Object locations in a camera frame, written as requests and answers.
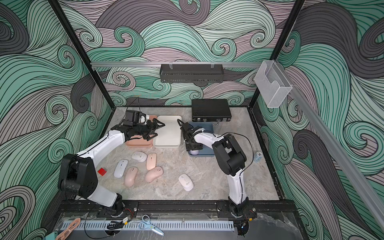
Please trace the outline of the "pink mouse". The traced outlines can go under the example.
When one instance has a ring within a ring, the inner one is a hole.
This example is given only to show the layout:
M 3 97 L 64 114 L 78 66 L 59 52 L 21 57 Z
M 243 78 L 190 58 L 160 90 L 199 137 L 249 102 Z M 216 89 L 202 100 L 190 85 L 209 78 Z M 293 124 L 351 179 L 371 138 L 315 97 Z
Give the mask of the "pink mouse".
M 131 167 L 127 170 L 125 179 L 124 179 L 125 187 L 130 188 L 135 184 L 138 172 L 139 170 L 137 167 Z
M 163 168 L 160 166 L 157 166 L 151 170 L 149 170 L 145 175 L 145 181 L 147 183 L 153 182 L 155 179 L 161 177 L 163 175 L 164 171 Z

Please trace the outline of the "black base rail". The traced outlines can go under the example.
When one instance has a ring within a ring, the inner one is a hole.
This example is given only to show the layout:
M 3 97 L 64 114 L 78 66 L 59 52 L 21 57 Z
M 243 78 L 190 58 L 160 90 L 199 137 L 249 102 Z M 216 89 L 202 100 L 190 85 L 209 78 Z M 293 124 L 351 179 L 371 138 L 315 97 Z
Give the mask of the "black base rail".
M 207 214 L 218 218 L 255 217 L 258 213 L 295 212 L 295 203 L 288 200 L 280 201 L 251 201 L 235 207 L 228 200 L 212 201 L 145 201 L 123 200 L 124 207 L 115 213 L 106 207 L 99 206 L 90 201 L 63 202 L 57 211 L 58 214 L 86 214 L 95 213 L 99 218 L 136 217 L 144 214 Z

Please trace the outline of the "red small cube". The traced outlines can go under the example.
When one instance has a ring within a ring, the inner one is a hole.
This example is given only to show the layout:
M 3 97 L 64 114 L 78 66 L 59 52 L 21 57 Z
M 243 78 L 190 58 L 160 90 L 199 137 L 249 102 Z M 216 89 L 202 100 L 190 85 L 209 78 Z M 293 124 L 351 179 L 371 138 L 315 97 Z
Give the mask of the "red small cube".
M 100 168 L 100 169 L 98 170 L 98 173 L 99 173 L 101 176 L 104 176 L 104 175 L 107 173 L 107 171 L 106 171 L 104 168 Z

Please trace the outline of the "cream storage tray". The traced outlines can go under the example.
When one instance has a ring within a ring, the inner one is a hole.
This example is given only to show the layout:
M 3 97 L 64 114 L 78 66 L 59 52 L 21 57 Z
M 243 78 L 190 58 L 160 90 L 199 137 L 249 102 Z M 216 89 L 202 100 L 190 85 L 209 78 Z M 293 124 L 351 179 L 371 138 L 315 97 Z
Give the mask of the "cream storage tray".
M 153 146 L 157 149 L 176 149 L 181 144 L 181 129 L 178 120 L 181 116 L 159 116 L 158 121 L 165 124 L 164 127 L 156 130 L 158 134 L 153 140 Z

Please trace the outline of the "white mouse upper left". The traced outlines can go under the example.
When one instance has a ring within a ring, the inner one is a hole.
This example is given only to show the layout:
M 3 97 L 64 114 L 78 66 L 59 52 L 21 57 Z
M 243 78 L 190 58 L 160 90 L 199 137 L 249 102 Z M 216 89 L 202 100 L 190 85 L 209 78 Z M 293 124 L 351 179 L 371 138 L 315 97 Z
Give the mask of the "white mouse upper left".
M 140 151 L 133 152 L 132 154 L 132 159 L 140 163 L 145 162 L 147 160 L 147 157 L 147 154 Z

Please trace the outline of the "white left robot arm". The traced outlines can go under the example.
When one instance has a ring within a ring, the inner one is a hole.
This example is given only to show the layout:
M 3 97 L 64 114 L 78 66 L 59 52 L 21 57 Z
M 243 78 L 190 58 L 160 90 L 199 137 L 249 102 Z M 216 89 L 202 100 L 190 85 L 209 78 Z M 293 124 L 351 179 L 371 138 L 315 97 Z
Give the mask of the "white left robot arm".
M 156 130 L 165 126 L 156 118 L 146 123 L 115 125 L 90 147 L 62 158 L 58 189 L 99 204 L 113 218 L 121 216 L 125 209 L 122 196 L 99 184 L 97 166 L 110 152 L 134 139 L 134 136 L 149 141 L 158 135 Z

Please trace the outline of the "blue storage tray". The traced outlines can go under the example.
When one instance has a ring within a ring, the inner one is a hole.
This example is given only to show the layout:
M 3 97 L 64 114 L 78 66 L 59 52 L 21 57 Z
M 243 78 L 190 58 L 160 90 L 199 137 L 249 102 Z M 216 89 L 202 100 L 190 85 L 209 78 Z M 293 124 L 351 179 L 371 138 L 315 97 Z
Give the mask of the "blue storage tray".
M 209 122 L 190 122 L 190 125 L 193 126 L 193 128 L 197 127 L 197 126 L 200 126 L 200 127 L 204 128 L 207 131 L 211 131 L 211 132 L 214 131 L 214 127 L 213 127 L 212 123 L 209 123 Z M 203 148 L 201 150 L 199 150 L 199 151 L 200 152 L 199 152 L 198 155 L 190 155 L 190 153 L 189 153 L 189 155 L 191 157 L 194 157 L 194 158 L 198 158 L 198 157 L 201 157 L 201 158 L 202 157 L 214 157 L 215 156 L 214 151 L 211 148 L 209 148 L 209 147 L 207 147 L 205 145 L 203 145 Z

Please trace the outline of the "pink storage tray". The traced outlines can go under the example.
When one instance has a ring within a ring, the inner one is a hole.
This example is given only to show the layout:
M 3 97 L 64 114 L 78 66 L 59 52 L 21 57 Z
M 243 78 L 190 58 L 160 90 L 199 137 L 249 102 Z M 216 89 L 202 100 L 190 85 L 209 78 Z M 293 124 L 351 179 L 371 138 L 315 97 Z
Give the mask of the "pink storage tray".
M 144 140 L 140 136 L 134 136 L 134 138 L 139 138 L 139 139 L 126 141 L 126 145 L 127 146 L 135 146 L 135 147 L 138 147 L 138 146 L 151 146 L 152 145 L 152 141 L 153 140 L 146 141 L 146 140 Z

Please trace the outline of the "clear plastic wall holder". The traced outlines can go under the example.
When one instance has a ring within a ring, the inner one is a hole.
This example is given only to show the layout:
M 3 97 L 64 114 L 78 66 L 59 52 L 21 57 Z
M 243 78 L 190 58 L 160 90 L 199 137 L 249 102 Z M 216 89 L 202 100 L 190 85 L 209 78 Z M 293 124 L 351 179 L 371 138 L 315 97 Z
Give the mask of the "clear plastic wall holder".
M 275 60 L 262 62 L 255 83 L 268 108 L 279 108 L 293 88 L 285 68 Z

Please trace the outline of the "white mouse with logo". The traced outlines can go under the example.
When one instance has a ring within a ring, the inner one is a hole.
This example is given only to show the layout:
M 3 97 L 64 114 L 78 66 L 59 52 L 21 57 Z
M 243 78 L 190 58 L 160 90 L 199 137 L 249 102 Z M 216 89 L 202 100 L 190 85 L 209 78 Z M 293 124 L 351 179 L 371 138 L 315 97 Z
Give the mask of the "white mouse with logo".
M 185 191 L 189 192 L 194 188 L 194 183 L 187 174 L 181 174 L 178 180 Z

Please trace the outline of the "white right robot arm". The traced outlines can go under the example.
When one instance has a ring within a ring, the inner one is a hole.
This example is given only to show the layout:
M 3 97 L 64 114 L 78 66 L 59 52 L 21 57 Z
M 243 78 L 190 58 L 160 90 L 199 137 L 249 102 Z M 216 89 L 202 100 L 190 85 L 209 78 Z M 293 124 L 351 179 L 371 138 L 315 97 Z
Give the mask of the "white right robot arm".
M 227 175 L 230 212 L 235 217 L 241 217 L 249 201 L 243 178 L 247 157 L 236 138 L 231 133 L 216 135 L 190 123 L 179 122 L 179 125 L 186 150 L 191 155 L 197 155 L 203 147 L 213 150 L 220 169 Z

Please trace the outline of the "black ribbed briefcase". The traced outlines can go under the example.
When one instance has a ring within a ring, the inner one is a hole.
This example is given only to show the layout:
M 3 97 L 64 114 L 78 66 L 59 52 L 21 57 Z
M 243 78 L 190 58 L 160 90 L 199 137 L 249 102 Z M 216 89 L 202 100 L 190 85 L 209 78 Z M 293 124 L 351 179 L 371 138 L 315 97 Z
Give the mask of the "black ribbed briefcase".
M 226 99 L 192 100 L 193 122 L 229 122 L 232 114 Z

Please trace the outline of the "peach flat mouse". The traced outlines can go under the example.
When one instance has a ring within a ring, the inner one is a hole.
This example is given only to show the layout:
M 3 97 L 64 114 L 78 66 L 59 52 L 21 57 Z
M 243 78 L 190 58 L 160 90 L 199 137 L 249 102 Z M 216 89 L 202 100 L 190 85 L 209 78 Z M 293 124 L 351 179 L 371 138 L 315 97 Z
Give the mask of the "peach flat mouse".
M 151 153 L 147 156 L 146 168 L 148 171 L 154 169 L 157 166 L 157 154 Z

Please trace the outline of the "blue handled scissors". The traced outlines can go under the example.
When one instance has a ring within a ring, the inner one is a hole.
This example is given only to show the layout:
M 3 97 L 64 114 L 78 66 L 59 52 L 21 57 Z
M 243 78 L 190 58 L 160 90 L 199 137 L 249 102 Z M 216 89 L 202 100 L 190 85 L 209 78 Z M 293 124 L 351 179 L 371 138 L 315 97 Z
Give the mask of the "blue handled scissors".
M 138 223 L 138 228 L 140 230 L 145 230 L 145 229 L 151 230 L 153 233 L 156 233 L 157 235 L 160 235 L 160 236 L 165 235 L 165 233 L 162 230 L 160 230 L 158 227 L 156 227 L 151 223 L 150 216 L 148 215 L 142 216 L 142 221 Z

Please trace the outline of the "pale blue white flat mouse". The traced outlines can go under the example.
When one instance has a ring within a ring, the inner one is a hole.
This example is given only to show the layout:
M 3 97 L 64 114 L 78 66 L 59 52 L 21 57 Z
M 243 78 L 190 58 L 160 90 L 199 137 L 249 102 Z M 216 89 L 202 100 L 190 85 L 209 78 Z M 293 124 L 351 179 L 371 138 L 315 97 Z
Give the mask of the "pale blue white flat mouse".
M 117 179 L 122 178 L 127 165 L 128 165 L 128 160 L 120 160 L 115 168 L 114 177 Z

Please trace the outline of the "black wall shelf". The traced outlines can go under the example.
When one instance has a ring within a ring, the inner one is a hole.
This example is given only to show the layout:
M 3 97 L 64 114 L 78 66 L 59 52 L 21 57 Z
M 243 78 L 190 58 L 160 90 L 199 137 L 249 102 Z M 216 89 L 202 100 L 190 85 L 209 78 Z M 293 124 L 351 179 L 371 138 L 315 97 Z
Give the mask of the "black wall shelf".
M 216 64 L 162 64 L 160 78 L 163 83 L 221 83 L 224 68 Z

